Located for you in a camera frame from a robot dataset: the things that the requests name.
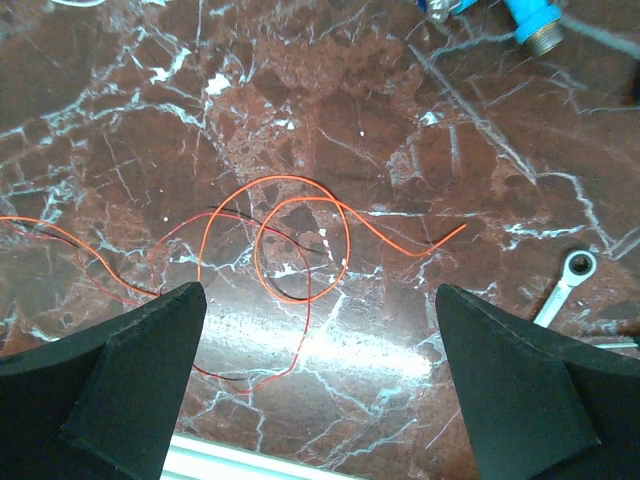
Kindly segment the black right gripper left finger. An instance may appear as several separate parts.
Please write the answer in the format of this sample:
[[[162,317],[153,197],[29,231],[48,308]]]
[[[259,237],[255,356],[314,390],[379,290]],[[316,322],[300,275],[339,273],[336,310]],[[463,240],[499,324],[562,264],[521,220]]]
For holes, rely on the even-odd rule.
[[[2,358],[2,478],[159,478],[206,310],[189,282]]]

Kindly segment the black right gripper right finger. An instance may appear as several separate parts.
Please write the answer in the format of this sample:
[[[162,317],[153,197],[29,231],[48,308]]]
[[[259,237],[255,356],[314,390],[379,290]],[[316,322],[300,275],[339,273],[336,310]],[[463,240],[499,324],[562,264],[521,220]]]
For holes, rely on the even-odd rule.
[[[480,478],[638,478],[637,359],[454,285],[436,314]]]

